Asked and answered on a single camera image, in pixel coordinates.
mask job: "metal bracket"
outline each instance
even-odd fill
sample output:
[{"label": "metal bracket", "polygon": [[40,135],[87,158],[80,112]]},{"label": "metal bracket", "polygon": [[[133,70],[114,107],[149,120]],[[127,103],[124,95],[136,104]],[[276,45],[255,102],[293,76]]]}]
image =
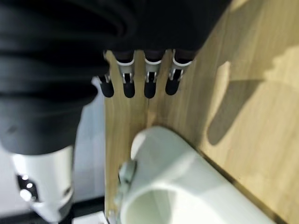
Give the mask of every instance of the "metal bracket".
[{"label": "metal bracket", "polygon": [[122,73],[121,74],[121,77],[122,77],[122,82],[124,83],[124,84],[126,84],[126,83],[128,83],[127,81],[126,81],[126,75],[129,77],[129,82],[130,83],[133,83],[133,80],[134,80],[134,76],[133,76],[133,74],[130,72],[130,73]]},{"label": "metal bracket", "polygon": [[174,55],[175,55],[175,51],[174,51],[173,57],[172,57],[172,66],[171,66],[171,69],[170,69],[170,72],[169,72],[169,79],[173,80],[176,71],[180,70],[180,74],[179,74],[179,77],[178,77],[177,81],[181,81],[181,79],[183,77],[183,74],[185,73],[188,66],[192,63],[192,61],[189,61],[187,63],[182,64],[182,63],[179,63],[175,60]]},{"label": "metal bracket", "polygon": [[145,82],[149,83],[150,82],[150,74],[154,73],[154,79],[153,79],[153,83],[157,82],[157,72],[155,71],[148,71],[145,75]]},{"label": "metal bracket", "polygon": [[104,77],[105,77],[105,83],[110,83],[111,82],[111,77],[110,77],[109,73],[105,74]]}]

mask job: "black sleeve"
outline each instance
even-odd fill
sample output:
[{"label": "black sleeve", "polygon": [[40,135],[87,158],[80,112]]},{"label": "black sleeve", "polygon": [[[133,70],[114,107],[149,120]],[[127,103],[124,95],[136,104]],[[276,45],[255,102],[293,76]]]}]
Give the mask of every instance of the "black sleeve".
[{"label": "black sleeve", "polygon": [[115,16],[121,4],[95,9],[80,2],[88,1],[0,3],[0,141],[10,152],[45,154],[75,144],[82,109],[97,94],[91,79],[109,69],[102,51],[130,30]]}]

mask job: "robotic hand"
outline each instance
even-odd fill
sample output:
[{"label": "robotic hand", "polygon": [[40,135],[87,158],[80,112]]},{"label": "robotic hand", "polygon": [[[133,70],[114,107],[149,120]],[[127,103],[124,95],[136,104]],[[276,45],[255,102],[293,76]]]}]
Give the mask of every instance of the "robotic hand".
[{"label": "robotic hand", "polygon": [[[97,95],[91,79],[99,76],[106,96],[113,95],[103,51],[147,50],[148,98],[155,95],[165,49],[191,51],[190,58],[173,58],[166,87],[172,95],[229,2],[0,2],[0,141],[11,154],[20,195],[34,211],[60,222],[71,209],[76,132],[83,107]],[[125,59],[118,54],[120,72],[133,61]],[[125,71],[122,78],[127,97],[133,97],[133,74]]]}]

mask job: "black cloth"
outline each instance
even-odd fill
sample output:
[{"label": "black cloth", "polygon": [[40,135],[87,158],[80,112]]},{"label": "black cloth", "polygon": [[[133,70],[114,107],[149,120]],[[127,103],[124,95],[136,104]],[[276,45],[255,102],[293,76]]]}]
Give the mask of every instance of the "black cloth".
[{"label": "black cloth", "polygon": [[196,50],[230,0],[1,0],[0,141],[45,154],[75,144],[102,51]]}]

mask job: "white mechanical part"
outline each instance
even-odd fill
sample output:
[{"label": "white mechanical part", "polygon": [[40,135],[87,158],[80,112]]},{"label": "white mechanical part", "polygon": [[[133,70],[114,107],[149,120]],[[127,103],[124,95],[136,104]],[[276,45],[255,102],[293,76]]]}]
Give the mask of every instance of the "white mechanical part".
[{"label": "white mechanical part", "polygon": [[73,147],[49,154],[11,157],[15,173],[24,182],[20,196],[47,222],[61,221],[72,205]]}]

